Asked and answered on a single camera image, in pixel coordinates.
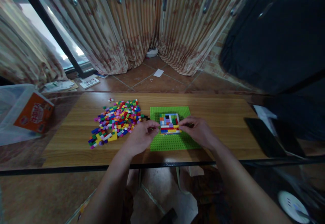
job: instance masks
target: tiled floor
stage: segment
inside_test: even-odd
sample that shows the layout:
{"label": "tiled floor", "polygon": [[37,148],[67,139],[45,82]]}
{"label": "tiled floor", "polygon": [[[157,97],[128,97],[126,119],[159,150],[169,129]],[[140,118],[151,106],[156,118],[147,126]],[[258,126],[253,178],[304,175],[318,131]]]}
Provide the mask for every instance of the tiled floor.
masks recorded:
{"label": "tiled floor", "polygon": [[[153,76],[157,69],[164,71],[158,78]],[[146,91],[146,92],[180,92],[180,91],[247,91],[227,80],[198,71],[193,77],[183,76],[159,57],[144,60],[143,64],[125,74],[109,76],[86,91]]]}
{"label": "tiled floor", "polygon": [[[158,78],[157,69],[164,70]],[[228,91],[243,89],[232,83],[198,71],[193,77],[178,74],[159,57],[145,60],[126,74],[98,78],[101,82],[87,91]],[[181,193],[174,180],[174,168],[148,169],[142,189],[134,198],[131,223],[157,223],[174,208],[176,223],[190,223],[197,214],[196,200]],[[0,224],[76,223],[73,214],[98,186],[104,172],[0,177]]]}

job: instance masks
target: yellow lego brick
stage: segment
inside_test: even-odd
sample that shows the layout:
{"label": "yellow lego brick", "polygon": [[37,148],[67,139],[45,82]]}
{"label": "yellow lego brick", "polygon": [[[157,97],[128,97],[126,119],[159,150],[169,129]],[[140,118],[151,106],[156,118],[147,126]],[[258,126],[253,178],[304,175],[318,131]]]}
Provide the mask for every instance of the yellow lego brick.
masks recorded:
{"label": "yellow lego brick", "polygon": [[117,134],[113,134],[112,137],[110,137],[107,141],[110,142],[114,140],[117,140]]}

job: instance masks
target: orange box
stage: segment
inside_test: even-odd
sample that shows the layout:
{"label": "orange box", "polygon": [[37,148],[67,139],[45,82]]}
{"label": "orange box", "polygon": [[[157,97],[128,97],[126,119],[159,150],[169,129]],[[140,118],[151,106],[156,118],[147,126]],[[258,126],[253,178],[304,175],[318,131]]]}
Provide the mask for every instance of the orange box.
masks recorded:
{"label": "orange box", "polygon": [[14,125],[37,133],[43,133],[54,106],[33,93]]}

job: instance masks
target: wooden table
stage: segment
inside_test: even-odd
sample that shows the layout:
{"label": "wooden table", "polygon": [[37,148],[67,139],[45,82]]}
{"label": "wooden table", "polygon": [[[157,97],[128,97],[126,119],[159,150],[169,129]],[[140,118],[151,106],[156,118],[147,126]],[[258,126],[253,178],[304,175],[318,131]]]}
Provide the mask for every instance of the wooden table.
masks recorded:
{"label": "wooden table", "polygon": [[[257,116],[241,95],[84,93],[43,152],[42,156],[46,158],[43,167],[111,163],[127,135],[95,149],[90,149],[88,145],[91,131],[98,126],[93,119],[103,111],[103,106],[110,105],[109,98],[115,101],[138,99],[141,113],[148,116],[151,106],[188,106],[191,115],[203,117],[209,122],[214,133],[239,160],[267,159],[243,120],[244,117]],[[134,157],[132,164],[152,167],[200,162],[213,162],[210,152],[204,149],[151,152],[147,148]]]}

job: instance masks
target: papers on floor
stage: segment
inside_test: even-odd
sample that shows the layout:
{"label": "papers on floor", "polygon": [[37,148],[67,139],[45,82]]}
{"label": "papers on floor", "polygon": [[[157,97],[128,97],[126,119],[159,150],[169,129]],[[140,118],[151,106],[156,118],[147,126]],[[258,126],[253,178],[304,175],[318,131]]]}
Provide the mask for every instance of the papers on floor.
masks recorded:
{"label": "papers on floor", "polygon": [[43,93],[53,93],[53,92],[62,92],[62,91],[70,91],[78,88],[78,85],[71,80],[67,81],[55,81],[45,84]]}
{"label": "papers on floor", "polygon": [[108,75],[103,75],[103,74],[100,74],[99,72],[95,72],[94,75],[96,75],[97,77],[100,77],[100,78],[107,78]]}
{"label": "papers on floor", "polygon": [[93,79],[93,78],[96,78],[96,77],[97,77],[97,75],[93,74],[93,75],[91,75],[91,76],[89,76],[89,77],[86,77],[86,78],[80,78],[80,80],[81,80],[82,82],[86,82],[86,81],[89,81],[89,80],[91,80],[91,79]]}
{"label": "papers on floor", "polygon": [[154,74],[154,76],[155,77],[161,77],[161,75],[163,74],[163,70],[160,70],[160,69],[158,69],[156,72],[155,72],[155,74]]}
{"label": "papers on floor", "polygon": [[274,136],[277,136],[277,132],[275,131],[275,128],[273,127],[272,119],[277,119],[277,115],[273,114],[269,109],[259,106],[259,105],[253,105],[255,108],[255,111],[257,113],[257,116],[264,122],[264,124],[267,126],[267,128],[271,131],[271,133]]}
{"label": "papers on floor", "polygon": [[99,80],[97,78],[91,78],[91,79],[87,79],[86,81],[80,83],[80,86],[82,86],[84,89],[87,89],[97,83],[99,83]]}

